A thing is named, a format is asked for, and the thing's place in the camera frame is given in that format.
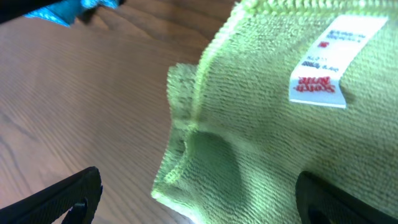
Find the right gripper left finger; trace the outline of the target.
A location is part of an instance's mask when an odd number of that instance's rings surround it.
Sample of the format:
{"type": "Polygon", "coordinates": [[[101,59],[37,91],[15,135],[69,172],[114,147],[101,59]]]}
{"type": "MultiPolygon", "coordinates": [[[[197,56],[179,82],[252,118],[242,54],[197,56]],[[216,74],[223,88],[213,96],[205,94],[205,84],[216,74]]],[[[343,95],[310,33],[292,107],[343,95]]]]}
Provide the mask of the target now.
{"type": "Polygon", "coordinates": [[[23,200],[1,209],[1,223],[90,224],[103,192],[98,168],[88,167],[23,200]]]}

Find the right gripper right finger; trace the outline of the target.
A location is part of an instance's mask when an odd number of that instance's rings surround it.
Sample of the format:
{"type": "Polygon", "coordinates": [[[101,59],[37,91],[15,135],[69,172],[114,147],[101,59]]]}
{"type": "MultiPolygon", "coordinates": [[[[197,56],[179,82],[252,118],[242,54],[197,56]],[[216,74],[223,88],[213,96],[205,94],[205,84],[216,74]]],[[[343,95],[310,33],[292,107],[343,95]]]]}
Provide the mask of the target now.
{"type": "Polygon", "coordinates": [[[298,176],[295,196],[302,224],[397,224],[396,218],[308,171],[298,176]]]}

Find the green microfiber cloth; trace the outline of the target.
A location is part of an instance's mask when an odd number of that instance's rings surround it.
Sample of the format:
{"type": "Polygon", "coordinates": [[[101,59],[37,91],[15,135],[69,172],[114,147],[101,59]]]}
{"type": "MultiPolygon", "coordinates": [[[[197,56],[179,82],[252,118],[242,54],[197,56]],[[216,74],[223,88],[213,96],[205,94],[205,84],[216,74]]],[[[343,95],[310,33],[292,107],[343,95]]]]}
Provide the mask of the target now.
{"type": "Polygon", "coordinates": [[[169,69],[167,95],[151,194],[195,223],[299,223],[304,170],[397,216],[396,1],[241,1],[198,65],[169,69]],[[290,74],[342,15],[387,18],[342,77],[347,107],[290,102],[290,74]]]}

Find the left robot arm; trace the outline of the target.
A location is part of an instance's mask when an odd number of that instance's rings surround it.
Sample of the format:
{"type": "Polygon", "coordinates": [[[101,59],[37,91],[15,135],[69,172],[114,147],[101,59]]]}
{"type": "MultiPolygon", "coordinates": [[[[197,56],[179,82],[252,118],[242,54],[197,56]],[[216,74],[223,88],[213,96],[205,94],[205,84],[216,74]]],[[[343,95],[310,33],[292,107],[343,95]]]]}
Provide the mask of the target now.
{"type": "Polygon", "coordinates": [[[60,0],[1,0],[1,23],[56,2],[60,0]]]}

